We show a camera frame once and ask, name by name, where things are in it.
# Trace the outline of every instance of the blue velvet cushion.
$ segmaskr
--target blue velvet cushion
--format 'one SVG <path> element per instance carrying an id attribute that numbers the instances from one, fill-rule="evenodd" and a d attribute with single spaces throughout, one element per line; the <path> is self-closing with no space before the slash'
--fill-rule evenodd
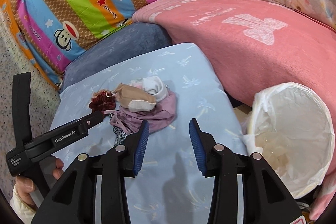
<path id="1" fill-rule="evenodd" d="M 170 45 L 171 38 L 161 26 L 133 23 L 106 37 L 68 65 L 61 90 L 105 68 Z"/>

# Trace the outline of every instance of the dark red scrunchie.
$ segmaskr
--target dark red scrunchie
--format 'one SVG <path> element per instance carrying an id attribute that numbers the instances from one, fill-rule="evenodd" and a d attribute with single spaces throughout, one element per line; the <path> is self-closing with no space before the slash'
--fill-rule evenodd
<path id="1" fill-rule="evenodd" d="M 116 108 L 116 99 L 109 90 L 99 90 L 93 94 L 89 108 L 92 112 L 113 110 Z"/>

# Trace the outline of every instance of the silver screw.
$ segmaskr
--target silver screw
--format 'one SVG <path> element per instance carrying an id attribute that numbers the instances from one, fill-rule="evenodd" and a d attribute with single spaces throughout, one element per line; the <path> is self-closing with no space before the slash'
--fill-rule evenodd
<path id="1" fill-rule="evenodd" d="M 78 160 L 79 160 L 79 161 L 84 161 L 84 160 L 86 160 L 86 158 L 87 158 L 87 155 L 86 155 L 86 154 L 80 154 L 80 155 L 78 156 Z"/>
<path id="2" fill-rule="evenodd" d="M 215 144 L 214 148 L 217 151 L 223 151 L 224 150 L 224 146 L 221 145 L 221 144 Z"/>
<path id="3" fill-rule="evenodd" d="M 115 147 L 115 150 L 117 151 L 117 152 L 122 152 L 122 151 L 124 151 L 126 149 L 126 147 L 125 147 L 125 145 L 118 145 L 118 146 L 116 146 Z"/>
<path id="4" fill-rule="evenodd" d="M 252 154 L 252 157 L 255 159 L 255 160 L 261 160 L 261 155 L 259 153 L 253 153 Z"/>

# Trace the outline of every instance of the speckled granite surface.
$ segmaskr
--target speckled granite surface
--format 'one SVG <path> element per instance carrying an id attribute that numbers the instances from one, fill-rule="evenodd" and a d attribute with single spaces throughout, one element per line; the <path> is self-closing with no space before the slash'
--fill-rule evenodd
<path id="1" fill-rule="evenodd" d="M 14 148 L 11 94 L 14 74 L 31 72 L 30 120 L 33 135 L 49 130 L 60 99 L 16 45 L 4 23 L 0 11 L 0 188 L 9 200 L 13 191 L 13 178 L 6 165 L 6 152 Z"/>

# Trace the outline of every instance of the white laundry basket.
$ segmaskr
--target white laundry basket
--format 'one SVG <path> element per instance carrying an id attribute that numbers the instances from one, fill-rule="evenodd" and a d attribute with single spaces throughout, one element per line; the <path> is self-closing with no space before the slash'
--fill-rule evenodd
<path id="1" fill-rule="evenodd" d="M 248 152 L 261 152 L 294 198 L 320 185 L 335 146 L 330 112 L 321 98 L 290 82 L 257 93 L 252 109 L 244 136 Z"/>

